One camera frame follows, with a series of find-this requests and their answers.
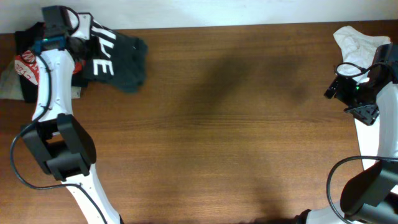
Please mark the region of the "dark green t-shirt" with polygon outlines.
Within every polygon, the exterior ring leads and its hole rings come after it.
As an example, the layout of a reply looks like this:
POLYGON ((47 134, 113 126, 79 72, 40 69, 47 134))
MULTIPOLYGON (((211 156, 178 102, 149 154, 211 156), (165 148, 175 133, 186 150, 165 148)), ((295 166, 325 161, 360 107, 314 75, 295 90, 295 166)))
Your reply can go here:
POLYGON ((93 21, 90 29, 90 56, 83 67, 83 78, 112 85, 125 93, 135 93, 146 80, 148 46, 93 21))

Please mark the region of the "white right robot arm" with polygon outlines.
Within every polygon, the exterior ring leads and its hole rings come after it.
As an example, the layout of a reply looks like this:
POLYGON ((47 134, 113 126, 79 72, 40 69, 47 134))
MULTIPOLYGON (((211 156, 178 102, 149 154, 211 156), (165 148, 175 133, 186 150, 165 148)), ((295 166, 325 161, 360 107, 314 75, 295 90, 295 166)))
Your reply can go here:
POLYGON ((397 80, 387 75, 358 82, 337 76, 325 92, 347 105, 347 113, 372 126, 379 125, 378 147, 374 155, 351 156, 337 162, 329 171, 326 197, 321 210, 306 210, 293 223, 397 223, 397 80), (331 181, 337 168, 351 161, 373 161, 373 165, 350 179, 339 202, 331 197, 331 181))

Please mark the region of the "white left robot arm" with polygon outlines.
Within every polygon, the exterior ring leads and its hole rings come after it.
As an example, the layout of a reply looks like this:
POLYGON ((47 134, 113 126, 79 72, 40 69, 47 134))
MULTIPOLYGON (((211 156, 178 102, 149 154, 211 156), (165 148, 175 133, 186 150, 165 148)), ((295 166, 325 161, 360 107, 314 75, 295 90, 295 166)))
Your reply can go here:
POLYGON ((42 8, 44 33, 32 46, 39 68, 38 98, 32 122, 18 135, 45 174, 70 191, 88 223, 122 223, 96 172, 91 136, 72 110, 75 64, 90 58, 93 18, 65 6, 42 8))

